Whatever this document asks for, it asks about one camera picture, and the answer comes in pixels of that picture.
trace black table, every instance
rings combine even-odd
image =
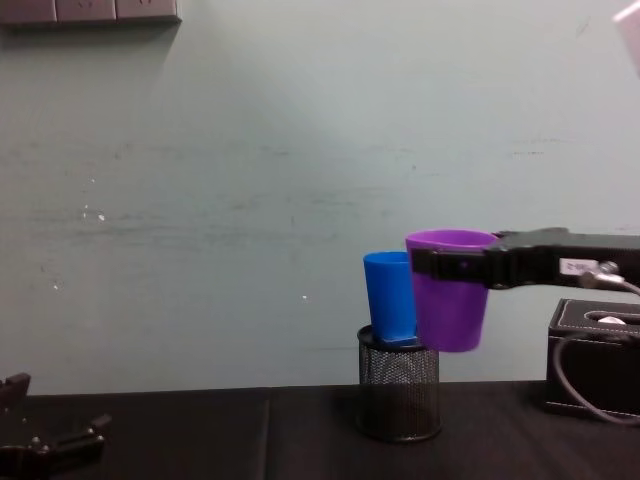
[[[442,385],[442,433],[390,445],[353,427],[356,387],[36,397],[52,428],[114,417],[100,467],[68,480],[637,479],[640,429],[544,413],[541,383]]]

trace black leather box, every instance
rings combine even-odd
[[[607,316],[627,325],[598,323]],[[569,341],[562,367],[569,382],[589,402],[607,413],[640,418],[640,305],[563,299],[549,325],[545,406],[554,413],[592,416],[566,393],[553,367],[552,354],[561,338]]]

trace mesh pencil holder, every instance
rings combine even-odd
[[[356,424],[364,434],[394,443],[440,432],[438,352],[417,339],[385,343],[371,326],[358,332],[360,387]]]

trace light blue wall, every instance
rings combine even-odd
[[[640,233],[625,3],[182,0],[177,30],[4,36],[2,371],[351,383],[365,252],[438,226]],[[443,378],[541,378],[562,295],[627,298],[495,293]]]

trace electrical outlet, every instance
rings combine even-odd
[[[115,0],[56,0],[58,22],[116,19]]]
[[[118,18],[167,18],[178,20],[177,0],[116,0]]]
[[[0,0],[0,24],[22,25],[56,21],[55,0]]]

